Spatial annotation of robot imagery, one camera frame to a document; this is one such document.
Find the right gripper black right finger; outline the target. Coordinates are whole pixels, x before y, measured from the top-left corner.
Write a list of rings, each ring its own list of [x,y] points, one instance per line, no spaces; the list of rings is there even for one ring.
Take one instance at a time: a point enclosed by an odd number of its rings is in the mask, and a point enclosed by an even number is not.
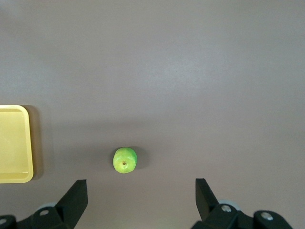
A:
[[[259,210],[253,217],[231,204],[221,204],[204,178],[195,181],[195,199],[201,220],[192,229],[293,229],[278,213]]]

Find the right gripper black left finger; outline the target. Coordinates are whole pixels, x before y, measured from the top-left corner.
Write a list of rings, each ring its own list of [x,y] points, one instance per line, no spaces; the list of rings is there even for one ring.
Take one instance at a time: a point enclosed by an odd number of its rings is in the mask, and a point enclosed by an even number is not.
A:
[[[77,180],[53,207],[43,207],[17,221],[0,216],[0,229],[74,229],[88,205],[87,181]]]

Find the green apple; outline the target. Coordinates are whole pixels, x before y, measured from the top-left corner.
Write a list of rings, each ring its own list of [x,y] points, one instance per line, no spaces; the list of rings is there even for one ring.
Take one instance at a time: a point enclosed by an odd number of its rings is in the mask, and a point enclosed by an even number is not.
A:
[[[116,150],[112,164],[117,172],[127,174],[135,170],[137,161],[137,154],[132,148],[122,147]]]

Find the yellow plastic tray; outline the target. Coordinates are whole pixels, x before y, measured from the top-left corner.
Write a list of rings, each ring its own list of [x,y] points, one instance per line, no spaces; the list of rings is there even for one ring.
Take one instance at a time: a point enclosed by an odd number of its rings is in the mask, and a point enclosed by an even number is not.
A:
[[[26,183],[34,175],[28,111],[0,105],[0,184]]]

